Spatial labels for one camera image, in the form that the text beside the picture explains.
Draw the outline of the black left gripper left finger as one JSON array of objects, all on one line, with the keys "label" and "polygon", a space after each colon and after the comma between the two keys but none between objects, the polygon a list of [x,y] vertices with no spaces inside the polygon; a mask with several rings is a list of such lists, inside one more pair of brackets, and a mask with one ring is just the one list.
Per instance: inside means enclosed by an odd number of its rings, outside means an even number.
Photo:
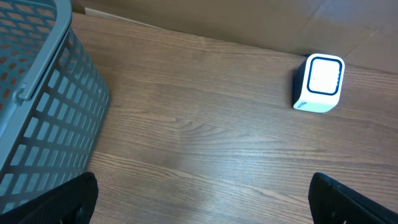
[{"label": "black left gripper left finger", "polygon": [[98,199],[94,173],[85,172],[1,215],[1,224],[89,224]]}]

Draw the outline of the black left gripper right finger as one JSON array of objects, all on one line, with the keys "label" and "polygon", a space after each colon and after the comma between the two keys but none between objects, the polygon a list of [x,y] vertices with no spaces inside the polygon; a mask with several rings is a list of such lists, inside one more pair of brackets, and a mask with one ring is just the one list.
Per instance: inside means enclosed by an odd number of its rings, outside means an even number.
[{"label": "black left gripper right finger", "polygon": [[314,173],[308,192],[314,224],[397,224],[397,213],[331,177]]}]

